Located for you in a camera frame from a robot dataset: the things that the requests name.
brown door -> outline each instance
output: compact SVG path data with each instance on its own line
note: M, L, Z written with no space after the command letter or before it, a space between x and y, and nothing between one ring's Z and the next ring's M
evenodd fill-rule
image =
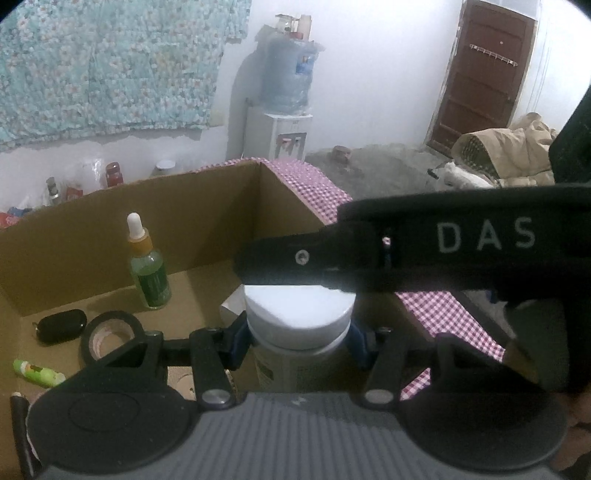
M468 0L457 53L427 145L450 156L460 135L507 127L533 34L532 18Z

metal screw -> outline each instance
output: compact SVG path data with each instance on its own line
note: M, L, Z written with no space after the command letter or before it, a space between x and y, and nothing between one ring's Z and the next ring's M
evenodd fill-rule
M310 254L308 250L299 250L295 255L295 263L298 265L306 265L310 261Z
M201 398L205 403L209 403L210 405L224 405L224 403L230 400L231 395L230 392L221 388L212 388L203 392Z
M386 405L394 400L394 394L390 390L375 388L365 392L365 400L373 405Z

white jar lid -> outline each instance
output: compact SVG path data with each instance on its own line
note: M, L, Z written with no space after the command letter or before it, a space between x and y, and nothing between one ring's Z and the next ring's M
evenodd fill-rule
M244 287L248 323L257 337L290 350L333 342L351 320L354 293L317 285Z
M172 170L176 165L177 163L174 160L160 160L156 164L156 168L159 170Z

pile of clothes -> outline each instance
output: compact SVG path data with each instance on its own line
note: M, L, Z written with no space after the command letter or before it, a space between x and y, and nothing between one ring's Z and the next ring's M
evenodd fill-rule
M452 148L455 164L438 175L454 188L553 185L548 149L557 135L533 112L509 128L464 134Z

pink checkered cloth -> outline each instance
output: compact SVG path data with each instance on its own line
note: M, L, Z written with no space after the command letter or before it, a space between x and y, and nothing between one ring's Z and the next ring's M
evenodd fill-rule
M316 211L326 223L336 221L336 209L351 197L333 184L318 168L298 160L254 159L267 165L302 201ZM431 335L449 332L500 361L505 352L480 324L447 291L397 293L404 306ZM429 385L425 370L402 391L401 398L412 397Z

